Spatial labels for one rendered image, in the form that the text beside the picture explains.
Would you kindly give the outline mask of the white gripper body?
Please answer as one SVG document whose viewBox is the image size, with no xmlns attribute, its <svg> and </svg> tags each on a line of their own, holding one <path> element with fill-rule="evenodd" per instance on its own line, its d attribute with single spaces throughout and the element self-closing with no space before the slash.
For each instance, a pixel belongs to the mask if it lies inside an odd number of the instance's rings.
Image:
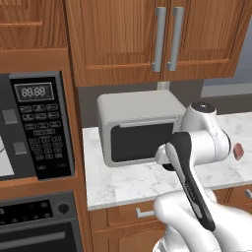
<svg viewBox="0 0 252 252">
<path fill-rule="evenodd" d="M 169 164 L 169 159 L 166 154 L 165 144 L 158 147 L 155 160 L 157 164 Z"/>
</svg>

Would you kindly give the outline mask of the red mug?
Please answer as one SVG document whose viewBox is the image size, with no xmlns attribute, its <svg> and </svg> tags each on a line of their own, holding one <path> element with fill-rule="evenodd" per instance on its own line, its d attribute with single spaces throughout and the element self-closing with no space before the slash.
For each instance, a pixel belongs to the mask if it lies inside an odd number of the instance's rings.
<svg viewBox="0 0 252 252">
<path fill-rule="evenodd" d="M 243 155 L 244 155 L 244 151 L 243 151 L 243 148 L 242 146 L 237 143 L 234 145 L 233 147 L 233 155 L 235 157 L 236 160 L 240 160 L 242 159 Z"/>
</svg>

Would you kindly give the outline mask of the black microwave oven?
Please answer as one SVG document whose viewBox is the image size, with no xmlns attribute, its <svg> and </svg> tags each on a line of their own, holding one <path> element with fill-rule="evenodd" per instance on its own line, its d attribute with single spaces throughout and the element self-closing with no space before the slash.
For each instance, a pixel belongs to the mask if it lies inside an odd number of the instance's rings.
<svg viewBox="0 0 252 252">
<path fill-rule="evenodd" d="M 74 173 L 62 73 L 0 74 L 0 181 Z"/>
</svg>

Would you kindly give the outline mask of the wooden cupboard above microwave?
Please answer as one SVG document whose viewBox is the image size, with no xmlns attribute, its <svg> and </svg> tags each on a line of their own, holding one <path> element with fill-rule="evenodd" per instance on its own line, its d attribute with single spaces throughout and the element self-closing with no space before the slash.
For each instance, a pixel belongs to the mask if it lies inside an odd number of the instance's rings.
<svg viewBox="0 0 252 252">
<path fill-rule="evenodd" d="M 0 0 L 0 50 L 66 46 L 62 0 Z"/>
</svg>

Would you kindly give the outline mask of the white toaster oven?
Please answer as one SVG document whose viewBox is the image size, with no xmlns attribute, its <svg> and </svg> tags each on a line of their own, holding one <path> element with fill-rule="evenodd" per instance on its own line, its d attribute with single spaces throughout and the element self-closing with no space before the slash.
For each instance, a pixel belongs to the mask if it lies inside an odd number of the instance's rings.
<svg viewBox="0 0 252 252">
<path fill-rule="evenodd" d="M 97 122 L 104 163 L 110 167 L 152 162 L 158 147 L 176 132 L 186 110 L 170 91 L 102 94 Z M 119 121 L 176 116 L 159 125 L 121 128 Z"/>
</svg>

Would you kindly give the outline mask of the wooden drawer front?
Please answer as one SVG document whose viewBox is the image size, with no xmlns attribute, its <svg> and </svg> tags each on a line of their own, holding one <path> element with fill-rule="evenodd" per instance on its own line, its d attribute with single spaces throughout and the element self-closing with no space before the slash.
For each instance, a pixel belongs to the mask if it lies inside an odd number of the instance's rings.
<svg viewBox="0 0 252 252">
<path fill-rule="evenodd" d="M 245 195 L 245 190 L 250 189 L 252 192 L 252 184 L 233 187 L 228 196 L 227 204 L 229 206 L 244 210 L 252 214 L 252 199 L 248 199 Z"/>
<path fill-rule="evenodd" d="M 92 231 L 111 230 L 113 228 L 131 228 L 135 230 L 150 228 L 164 229 L 164 224 L 154 216 L 137 217 L 137 209 L 140 209 L 143 213 L 151 211 L 153 206 L 153 201 L 147 201 L 90 211 Z"/>
</svg>

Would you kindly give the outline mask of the wooden base cupboard door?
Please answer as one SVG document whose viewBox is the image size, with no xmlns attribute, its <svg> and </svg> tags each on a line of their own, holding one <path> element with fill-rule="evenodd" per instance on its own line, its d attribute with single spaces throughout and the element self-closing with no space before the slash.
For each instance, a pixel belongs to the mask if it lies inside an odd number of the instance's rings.
<svg viewBox="0 0 252 252">
<path fill-rule="evenodd" d="M 164 231 L 158 220 L 94 231 L 94 252 L 152 252 Z"/>
</svg>

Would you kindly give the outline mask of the black built-in oven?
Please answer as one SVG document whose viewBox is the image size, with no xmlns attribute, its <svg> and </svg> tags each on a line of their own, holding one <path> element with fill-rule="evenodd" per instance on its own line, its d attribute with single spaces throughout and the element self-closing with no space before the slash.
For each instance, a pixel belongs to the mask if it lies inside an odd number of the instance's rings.
<svg viewBox="0 0 252 252">
<path fill-rule="evenodd" d="M 62 203 L 66 214 L 58 211 Z M 64 239 L 0 252 L 84 252 L 72 191 L 0 201 L 0 242 L 61 231 Z"/>
</svg>

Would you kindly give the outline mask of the wooden wall cupboard door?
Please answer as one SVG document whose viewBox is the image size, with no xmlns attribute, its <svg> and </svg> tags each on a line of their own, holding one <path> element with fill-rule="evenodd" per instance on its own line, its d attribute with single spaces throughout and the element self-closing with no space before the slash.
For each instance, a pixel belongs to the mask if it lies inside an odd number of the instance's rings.
<svg viewBox="0 0 252 252">
<path fill-rule="evenodd" d="M 170 61 L 175 16 L 183 9 L 176 69 L 166 81 L 232 77 L 252 17 L 252 0 L 168 0 L 162 61 Z"/>
<path fill-rule="evenodd" d="M 75 85 L 151 83 L 158 17 L 167 0 L 65 0 Z"/>
</svg>

